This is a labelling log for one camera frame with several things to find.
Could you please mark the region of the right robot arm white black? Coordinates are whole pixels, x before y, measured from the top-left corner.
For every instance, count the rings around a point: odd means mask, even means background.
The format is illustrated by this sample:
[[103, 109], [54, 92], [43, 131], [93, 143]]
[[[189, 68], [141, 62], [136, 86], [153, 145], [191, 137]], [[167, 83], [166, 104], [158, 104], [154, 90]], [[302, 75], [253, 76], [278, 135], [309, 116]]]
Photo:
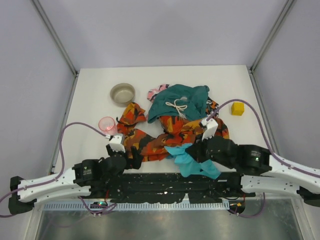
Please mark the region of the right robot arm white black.
[[300, 196], [307, 205], [320, 205], [319, 169], [285, 159], [267, 148], [214, 136], [197, 141], [186, 152], [198, 163], [209, 160], [234, 169], [243, 193]]

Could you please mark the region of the light blue cloth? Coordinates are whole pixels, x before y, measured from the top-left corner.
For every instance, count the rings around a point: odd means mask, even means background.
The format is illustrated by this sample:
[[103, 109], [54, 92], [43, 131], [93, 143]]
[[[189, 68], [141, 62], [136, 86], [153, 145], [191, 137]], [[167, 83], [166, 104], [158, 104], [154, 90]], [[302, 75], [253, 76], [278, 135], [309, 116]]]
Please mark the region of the light blue cloth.
[[174, 164], [178, 166], [180, 174], [183, 177], [189, 177], [190, 175], [202, 175], [213, 180], [217, 179], [221, 172], [214, 165], [214, 163], [208, 159], [205, 162], [198, 163], [196, 160], [186, 152], [188, 147], [192, 146], [191, 143], [186, 143], [181, 146], [165, 146], [165, 150], [174, 159]]

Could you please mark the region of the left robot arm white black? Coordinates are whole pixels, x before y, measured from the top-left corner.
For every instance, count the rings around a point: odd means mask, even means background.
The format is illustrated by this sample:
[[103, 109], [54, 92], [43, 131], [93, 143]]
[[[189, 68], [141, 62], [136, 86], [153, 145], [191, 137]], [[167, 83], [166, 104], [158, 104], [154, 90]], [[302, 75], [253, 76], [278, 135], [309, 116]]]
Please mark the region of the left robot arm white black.
[[109, 190], [109, 182], [124, 170], [139, 169], [143, 156], [136, 147], [129, 152], [106, 146], [108, 157], [85, 159], [61, 173], [36, 179], [14, 176], [10, 179], [10, 214], [31, 211], [37, 204], [71, 197], [99, 198]]

